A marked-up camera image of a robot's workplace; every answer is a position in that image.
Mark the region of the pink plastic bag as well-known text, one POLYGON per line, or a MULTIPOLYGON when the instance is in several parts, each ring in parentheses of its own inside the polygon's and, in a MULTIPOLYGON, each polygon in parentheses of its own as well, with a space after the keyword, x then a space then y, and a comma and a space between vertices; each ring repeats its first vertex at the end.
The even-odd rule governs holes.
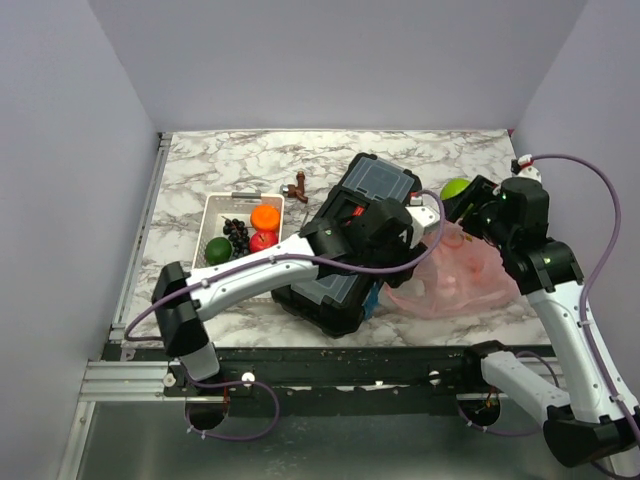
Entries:
POLYGON ((396 307, 425 320, 485 313, 520 297, 499 252, 451 223, 445 225, 429 258, 415 267, 412 278, 384 291, 396 307))

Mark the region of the red fake apple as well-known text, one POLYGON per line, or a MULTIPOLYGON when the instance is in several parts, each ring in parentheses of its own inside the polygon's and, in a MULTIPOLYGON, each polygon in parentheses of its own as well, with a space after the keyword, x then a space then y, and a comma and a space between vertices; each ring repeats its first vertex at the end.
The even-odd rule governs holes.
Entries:
POLYGON ((258 230, 249 240, 249 250, 251 253, 258 253, 278 243, 278 236, 274 231, 258 230))

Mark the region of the orange fake tangerine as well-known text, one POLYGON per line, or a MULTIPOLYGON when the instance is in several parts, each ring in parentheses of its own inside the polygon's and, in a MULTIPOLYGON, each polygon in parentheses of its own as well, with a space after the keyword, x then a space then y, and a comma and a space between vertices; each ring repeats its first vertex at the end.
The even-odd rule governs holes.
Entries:
POLYGON ((262 204, 252 210, 250 222, 255 230, 276 232, 280 227, 281 214, 276 207, 262 204))

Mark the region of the black fake grape bunch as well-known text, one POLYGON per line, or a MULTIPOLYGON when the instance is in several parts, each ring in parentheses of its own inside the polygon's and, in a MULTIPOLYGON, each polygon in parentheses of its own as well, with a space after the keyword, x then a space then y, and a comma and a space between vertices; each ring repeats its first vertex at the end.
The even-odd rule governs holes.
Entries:
POLYGON ((239 259, 250 254, 249 231, 245 222, 237 218, 224 218, 223 234, 231 242, 233 253, 231 260, 239 259))

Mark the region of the green fake fruit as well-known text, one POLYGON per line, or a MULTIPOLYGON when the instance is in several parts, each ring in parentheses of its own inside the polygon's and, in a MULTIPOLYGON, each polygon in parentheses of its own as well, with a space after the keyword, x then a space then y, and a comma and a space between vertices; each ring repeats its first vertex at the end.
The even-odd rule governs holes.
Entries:
POLYGON ((215 237, 206 244, 204 259, 209 266, 216 266, 226 263, 232 253, 232 244, 226 237, 215 237))

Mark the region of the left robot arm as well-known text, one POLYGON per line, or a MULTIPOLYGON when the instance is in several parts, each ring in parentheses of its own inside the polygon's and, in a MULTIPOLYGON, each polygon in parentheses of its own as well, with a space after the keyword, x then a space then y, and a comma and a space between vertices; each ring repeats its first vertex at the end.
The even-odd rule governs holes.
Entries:
POLYGON ((372 203, 362 214, 317 218, 259 253, 186 272, 177 262, 162 268, 153 310, 167 356, 178 359, 187 382, 214 393, 222 372, 204 327, 222 311, 287 285, 348 272, 386 276, 413 267, 408 256, 439 216, 424 205, 395 199, 372 203))

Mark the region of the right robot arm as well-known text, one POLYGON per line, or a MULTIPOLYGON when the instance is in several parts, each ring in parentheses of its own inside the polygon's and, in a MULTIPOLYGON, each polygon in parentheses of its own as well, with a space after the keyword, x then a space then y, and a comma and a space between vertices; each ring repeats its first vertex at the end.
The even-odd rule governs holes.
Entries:
POLYGON ((627 458, 639 444, 639 404, 582 297, 586 284, 573 251, 547 234, 549 195, 541 183, 514 177, 496 184, 478 176, 443 204, 449 222, 498 250, 542 322, 566 387, 544 380, 497 341, 468 349, 462 384, 505 393, 542 428, 552 455, 566 467, 627 458))

